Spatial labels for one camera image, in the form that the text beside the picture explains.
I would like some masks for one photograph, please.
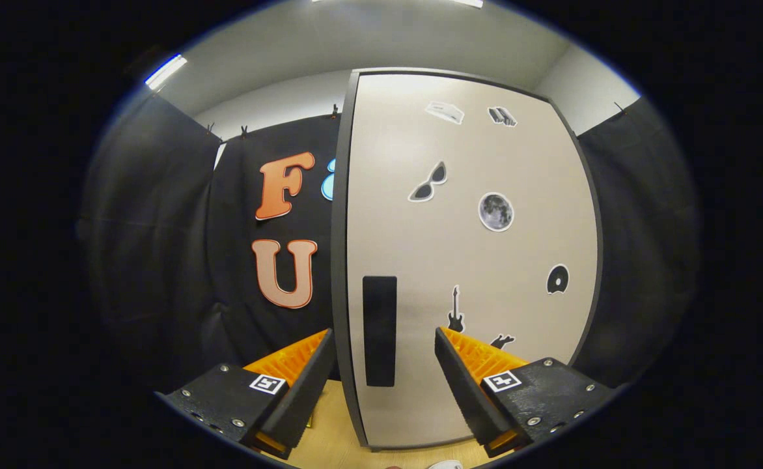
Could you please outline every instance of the white panel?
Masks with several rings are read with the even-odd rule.
[[[462,111],[462,122],[427,108]],[[508,110],[496,124],[489,107]],[[447,181],[430,200],[408,195],[438,162]],[[506,231],[480,221],[486,193],[514,210]],[[348,183],[348,308],[355,387],[371,446],[430,445],[470,436],[434,354],[460,286],[465,334],[512,335],[508,353],[569,362],[592,306],[596,214],[584,167],[550,104],[455,78],[360,78]],[[565,264],[566,292],[546,290]],[[364,276],[397,277],[396,386],[366,386]]]

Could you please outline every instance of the sunglasses sticker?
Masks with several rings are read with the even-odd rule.
[[[502,193],[489,192],[483,195],[477,211],[483,226],[491,231],[506,231],[515,220],[512,202]]]
[[[411,195],[408,196],[408,200],[411,202],[427,202],[428,200],[433,199],[433,186],[444,184],[447,179],[448,172],[445,169],[445,163],[440,161],[434,166],[434,169],[431,170],[431,175],[428,176],[428,179],[417,185],[413,192],[411,192]]]
[[[457,125],[462,125],[462,119],[465,117],[465,113],[459,107],[453,104],[440,103],[439,101],[431,101],[428,107],[425,108],[425,112]]]
[[[503,124],[506,125],[506,127],[514,127],[515,125],[518,125],[518,122],[512,115],[510,115],[509,110],[506,110],[505,107],[489,107],[488,115],[492,118],[492,122],[495,124]]]

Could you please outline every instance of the white wall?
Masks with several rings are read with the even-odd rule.
[[[575,44],[533,92],[551,98],[576,135],[619,113],[616,104],[628,107],[639,98],[628,82]]]
[[[212,133],[227,140],[239,136],[243,125],[252,132],[284,122],[327,115],[332,112],[332,104],[337,104],[340,112],[350,74],[351,70],[341,70],[271,84],[212,107],[194,119],[202,127],[214,124]],[[220,145],[214,168],[224,149],[225,145]]]
[[[271,84],[219,104],[194,119],[203,127],[213,123],[213,134],[227,140],[239,136],[241,125],[247,125],[252,132],[331,113],[332,104],[337,104],[340,112],[350,72],[340,70]],[[639,93],[616,72],[574,44],[533,92],[551,98],[576,135],[616,115],[619,108],[614,102],[628,107],[639,98]],[[221,145],[217,163],[224,149]]]

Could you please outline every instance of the ceiling light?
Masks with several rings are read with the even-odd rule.
[[[474,8],[483,8],[483,0],[451,0],[452,2],[462,3]]]
[[[162,65],[154,74],[150,75],[147,80],[144,80],[144,84],[150,87],[150,89],[158,89],[167,78],[173,75],[182,65],[185,65],[187,60],[181,54],[176,54],[176,57],[168,60]]]

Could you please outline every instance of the sticker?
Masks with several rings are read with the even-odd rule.
[[[248,385],[251,389],[265,392],[266,394],[277,394],[280,391],[281,386],[286,380],[283,378],[270,377],[268,375],[260,375],[256,377],[254,381]]]
[[[327,165],[327,171],[330,173],[335,172],[335,159],[332,158],[332,161],[329,162]],[[321,184],[321,193],[324,196],[324,199],[332,200],[332,186],[335,183],[335,175],[328,175],[327,178],[324,179],[323,184]]]
[[[503,334],[498,334],[497,339],[494,339],[490,345],[492,347],[497,347],[498,349],[503,350],[503,345],[511,344],[512,342],[515,342],[515,338],[511,335],[506,334],[504,337]]]
[[[260,208],[254,212],[254,218],[268,220],[285,216],[292,210],[292,203],[284,199],[284,191],[289,190],[289,195],[294,197],[301,191],[303,183],[301,170],[294,166],[311,169],[315,166],[315,157],[310,152],[302,152],[260,167],[263,174],[263,196]]]
[[[428,107],[425,108],[425,112],[457,125],[462,125],[462,119],[465,117],[465,113],[459,107],[453,104],[440,103],[439,101],[431,101]]]
[[[454,290],[451,293],[452,296],[452,309],[448,312],[448,329],[455,330],[455,332],[463,332],[465,330],[465,323],[462,320],[465,318],[460,312],[460,286],[454,285]]]
[[[494,392],[506,391],[510,387],[521,385],[521,380],[518,380],[518,377],[514,376],[511,371],[503,371],[503,373],[483,379]]]
[[[433,186],[444,184],[448,180],[448,172],[445,169],[445,163],[439,162],[431,170],[431,175],[428,176],[427,181],[417,185],[417,189],[411,192],[408,196],[408,200],[411,202],[427,202],[433,199]]]
[[[506,231],[515,220],[512,202],[509,202],[502,193],[489,192],[483,195],[480,198],[480,204],[477,205],[477,212],[480,214],[483,226],[491,231]]]
[[[506,125],[506,127],[514,127],[515,125],[518,125],[518,122],[505,107],[489,107],[488,115],[492,118],[492,122],[495,124],[503,124]]]
[[[558,264],[552,267],[549,272],[549,277],[546,278],[546,293],[553,294],[555,292],[564,293],[566,291],[566,284],[570,282],[570,273],[566,269],[566,265]]]
[[[257,264],[257,285],[260,293],[275,305],[297,309],[309,304],[312,299],[312,255],[318,244],[310,240],[290,241],[286,250],[295,258],[295,291],[285,291],[277,284],[275,256],[280,252],[280,243],[274,240],[255,240],[251,243]]]

